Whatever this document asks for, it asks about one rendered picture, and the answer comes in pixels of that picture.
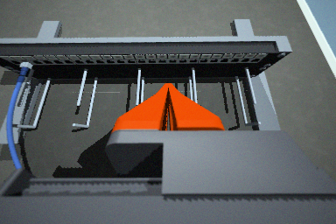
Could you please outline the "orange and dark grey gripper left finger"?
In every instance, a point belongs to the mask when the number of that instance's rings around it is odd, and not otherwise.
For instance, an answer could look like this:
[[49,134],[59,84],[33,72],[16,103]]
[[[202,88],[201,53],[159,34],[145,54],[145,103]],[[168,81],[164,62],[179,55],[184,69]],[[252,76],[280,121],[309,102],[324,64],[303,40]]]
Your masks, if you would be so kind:
[[165,83],[152,97],[118,117],[112,132],[155,129],[167,131],[168,109],[168,83]]

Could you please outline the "blue patch cord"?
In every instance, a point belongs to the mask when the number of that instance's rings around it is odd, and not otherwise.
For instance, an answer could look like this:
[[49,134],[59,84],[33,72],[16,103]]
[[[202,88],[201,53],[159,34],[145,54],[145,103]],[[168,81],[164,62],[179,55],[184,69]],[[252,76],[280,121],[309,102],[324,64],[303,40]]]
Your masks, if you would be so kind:
[[15,148],[15,144],[14,144],[12,122],[13,122],[14,108],[15,108],[16,101],[17,101],[17,98],[18,98],[18,93],[19,93],[19,90],[22,86],[22,83],[24,83],[24,80],[25,80],[25,77],[23,75],[20,75],[17,78],[17,84],[15,86],[14,92],[13,92],[12,97],[10,99],[10,106],[9,106],[9,109],[8,109],[7,123],[6,123],[7,140],[8,140],[10,155],[11,155],[12,161],[13,161],[16,169],[22,168],[22,165],[20,164],[20,161],[18,159],[18,154],[16,152],[16,148]]

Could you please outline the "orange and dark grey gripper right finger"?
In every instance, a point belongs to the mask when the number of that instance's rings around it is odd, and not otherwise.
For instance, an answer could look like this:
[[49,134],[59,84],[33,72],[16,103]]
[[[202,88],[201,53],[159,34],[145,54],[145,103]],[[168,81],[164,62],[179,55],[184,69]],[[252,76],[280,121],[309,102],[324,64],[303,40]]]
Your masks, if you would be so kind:
[[168,108],[170,130],[225,130],[217,115],[181,94],[171,83]]

